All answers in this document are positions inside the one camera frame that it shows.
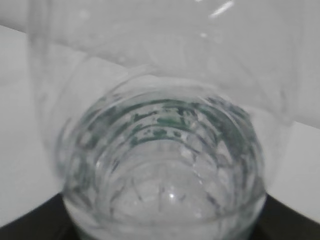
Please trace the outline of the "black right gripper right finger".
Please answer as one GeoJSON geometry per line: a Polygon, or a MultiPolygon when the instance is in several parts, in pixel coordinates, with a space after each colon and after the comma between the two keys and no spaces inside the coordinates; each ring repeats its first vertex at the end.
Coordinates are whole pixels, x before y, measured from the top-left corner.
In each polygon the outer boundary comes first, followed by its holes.
{"type": "Polygon", "coordinates": [[[256,240],[320,240],[320,224],[268,195],[254,228],[256,240]]]}

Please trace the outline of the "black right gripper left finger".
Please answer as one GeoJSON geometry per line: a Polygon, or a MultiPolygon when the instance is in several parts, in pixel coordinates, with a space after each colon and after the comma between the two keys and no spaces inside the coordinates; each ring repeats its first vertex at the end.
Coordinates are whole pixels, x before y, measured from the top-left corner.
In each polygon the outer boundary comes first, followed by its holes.
{"type": "Polygon", "coordinates": [[[60,193],[0,228],[2,240],[76,240],[72,221],[60,193]]]}

